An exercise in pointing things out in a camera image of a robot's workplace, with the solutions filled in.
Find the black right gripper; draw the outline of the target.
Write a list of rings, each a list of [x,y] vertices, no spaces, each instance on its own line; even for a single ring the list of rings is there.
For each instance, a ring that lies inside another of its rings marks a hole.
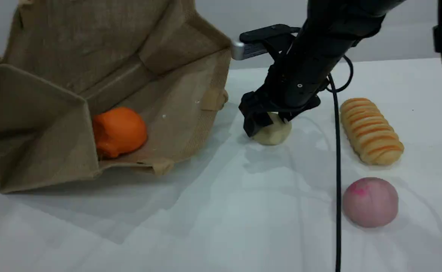
[[[344,56],[344,39],[328,33],[300,32],[269,68],[264,93],[245,93],[239,105],[249,138],[273,124],[269,112],[291,122],[321,104],[317,93]]]

